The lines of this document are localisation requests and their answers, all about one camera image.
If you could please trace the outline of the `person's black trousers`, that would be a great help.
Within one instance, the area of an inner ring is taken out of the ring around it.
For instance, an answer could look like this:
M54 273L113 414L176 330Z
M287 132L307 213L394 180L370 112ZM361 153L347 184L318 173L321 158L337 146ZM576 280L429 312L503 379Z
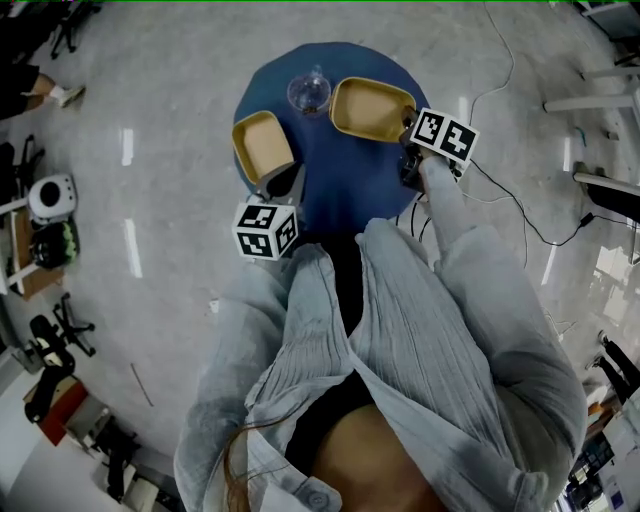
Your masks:
M363 315L362 264L358 245L352 237L326 238L321 242L334 266L334 280L340 317L351 335ZM374 404L362 378L355 371L331 387L309 405L296 420L285 457L301 473L313 473L317 455L341 420Z

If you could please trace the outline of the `black office chair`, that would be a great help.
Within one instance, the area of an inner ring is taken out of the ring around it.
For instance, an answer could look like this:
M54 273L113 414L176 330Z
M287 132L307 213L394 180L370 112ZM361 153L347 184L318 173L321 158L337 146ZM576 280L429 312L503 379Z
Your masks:
M45 150L36 147L33 134L25 139L19 160L10 142L0 144L0 204L28 194L35 181L36 168L44 155Z
M62 359L62 353L69 345L75 345L87 357L96 354L96 349L83 338L86 332L94 332L96 326L91 322L76 320L70 300L71 294L65 292L54 305L54 322L44 315L37 315L29 323L33 335L31 344L42 359L53 354Z

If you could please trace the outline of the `white table frame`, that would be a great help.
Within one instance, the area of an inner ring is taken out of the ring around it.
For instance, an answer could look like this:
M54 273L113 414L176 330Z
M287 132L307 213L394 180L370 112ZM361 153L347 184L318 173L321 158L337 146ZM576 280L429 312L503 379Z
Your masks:
M636 77L640 79L640 66L616 67L599 71L590 71L581 74L584 80L612 78L612 77ZM640 115L640 82L631 91L617 95L595 95L567 98L545 102L545 112L562 112L587 109L633 109Z

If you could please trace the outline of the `clear glass cup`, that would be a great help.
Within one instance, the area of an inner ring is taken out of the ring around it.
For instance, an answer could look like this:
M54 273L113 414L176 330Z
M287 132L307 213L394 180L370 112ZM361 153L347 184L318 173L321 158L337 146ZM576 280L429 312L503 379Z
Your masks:
M306 74L296 76L289 82L286 95L297 113L306 117L319 116L329 109L332 86L322 67L315 65Z

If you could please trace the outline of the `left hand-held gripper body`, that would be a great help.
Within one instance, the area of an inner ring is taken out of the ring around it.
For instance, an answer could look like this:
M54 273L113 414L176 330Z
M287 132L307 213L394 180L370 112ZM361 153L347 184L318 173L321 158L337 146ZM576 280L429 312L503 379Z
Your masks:
M298 209L255 200L241 202L235 211L232 235L241 257L278 261L299 239Z

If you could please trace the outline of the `person's bare belly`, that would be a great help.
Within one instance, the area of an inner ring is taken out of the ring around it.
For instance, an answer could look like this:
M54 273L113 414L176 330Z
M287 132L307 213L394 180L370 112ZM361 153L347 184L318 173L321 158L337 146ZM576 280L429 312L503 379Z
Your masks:
M341 512L448 512L374 405L332 427L311 475L340 494Z

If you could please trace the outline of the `person's left forearm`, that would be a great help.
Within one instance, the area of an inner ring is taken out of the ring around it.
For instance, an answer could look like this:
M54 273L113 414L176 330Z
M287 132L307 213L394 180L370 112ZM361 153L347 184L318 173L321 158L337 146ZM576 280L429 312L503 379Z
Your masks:
M295 273L292 258L250 262L244 269L248 295L262 306L278 305L287 310Z

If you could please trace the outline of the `round table with blue cloth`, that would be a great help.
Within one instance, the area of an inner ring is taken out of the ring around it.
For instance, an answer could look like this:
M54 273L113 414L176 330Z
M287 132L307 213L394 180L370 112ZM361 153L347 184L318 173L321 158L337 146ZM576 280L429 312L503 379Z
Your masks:
M329 117L305 116L289 103L290 81L319 66L332 85L361 77L397 86L419 107L428 102L401 65L373 49L347 43L301 45L254 72L234 114L240 121L258 111L277 118L295 160L306 170L301 202L306 228L313 233L359 233L372 218L400 215L415 193L401 183L398 142L376 142L338 131Z

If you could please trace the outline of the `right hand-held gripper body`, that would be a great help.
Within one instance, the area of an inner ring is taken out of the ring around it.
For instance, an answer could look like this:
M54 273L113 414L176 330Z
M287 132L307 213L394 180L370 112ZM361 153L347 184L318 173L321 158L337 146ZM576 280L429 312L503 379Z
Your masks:
M423 149L444 157L458 183L470 165L480 132L443 112L428 108L417 112L419 115L411 135L411 144L400 144L403 149L399 163L402 184L415 191L424 191L419 178Z

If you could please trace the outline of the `thin brown stick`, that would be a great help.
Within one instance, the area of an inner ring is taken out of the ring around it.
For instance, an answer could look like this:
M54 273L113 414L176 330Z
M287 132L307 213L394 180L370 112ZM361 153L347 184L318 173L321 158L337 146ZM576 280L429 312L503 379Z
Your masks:
M138 385L138 387L139 387L139 389L140 389L140 391L141 391L146 403L151 408L155 407L153 401L151 400L151 398L150 398L150 396L149 396L149 394L148 394L148 392L147 392L147 390L146 390L146 388L145 388L145 386L144 386L144 384L143 384L143 382L142 382L142 380L141 380L141 378L139 376L139 373L137 371L137 368L136 368L135 364L134 363L130 363L129 366L130 366L131 372L132 372L132 374L133 374L133 376L135 378L135 381L136 381L136 383L137 383L137 385Z

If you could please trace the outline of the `red box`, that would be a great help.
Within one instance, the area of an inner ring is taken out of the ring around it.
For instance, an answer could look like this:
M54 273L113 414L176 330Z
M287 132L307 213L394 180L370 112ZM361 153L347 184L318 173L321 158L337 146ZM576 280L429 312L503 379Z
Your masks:
M67 377L57 385L49 412L37 423L53 446L57 446L66 436L67 422L87 397L85 386L75 377Z

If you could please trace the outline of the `white round-window carrier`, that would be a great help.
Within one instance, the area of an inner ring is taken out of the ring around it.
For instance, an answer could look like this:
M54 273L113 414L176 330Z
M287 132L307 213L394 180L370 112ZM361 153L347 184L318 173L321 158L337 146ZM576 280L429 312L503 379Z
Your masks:
M46 176L33 184L27 196L32 219L39 225L61 222L76 210L78 196L70 174Z

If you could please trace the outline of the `person's grey shirt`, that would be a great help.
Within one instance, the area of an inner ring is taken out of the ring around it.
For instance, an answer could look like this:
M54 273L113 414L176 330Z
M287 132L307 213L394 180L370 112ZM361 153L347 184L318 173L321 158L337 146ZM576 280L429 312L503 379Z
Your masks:
M285 457L296 420L355 371L448 512L547 512L586 430L586 400L518 261L430 267L374 220L354 238L363 315L340 317L320 245L294 254L287 310L220 303L216 338L175 455L187 512L341 512Z

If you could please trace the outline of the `person's right forearm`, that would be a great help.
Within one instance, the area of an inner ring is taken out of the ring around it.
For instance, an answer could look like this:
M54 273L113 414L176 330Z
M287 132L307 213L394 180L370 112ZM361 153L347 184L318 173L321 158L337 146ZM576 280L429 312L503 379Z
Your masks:
M443 157L425 155L419 174L429 198L432 222L440 250L439 269L464 264L487 264L508 259L496 230L476 224L462 191Z

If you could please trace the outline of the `green and black bag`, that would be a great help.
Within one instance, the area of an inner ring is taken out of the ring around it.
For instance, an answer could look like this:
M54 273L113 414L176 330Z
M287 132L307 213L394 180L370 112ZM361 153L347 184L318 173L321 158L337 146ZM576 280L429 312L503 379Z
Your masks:
M73 263L80 254L80 241L74 220L56 222L36 230L29 251L32 261L47 270Z

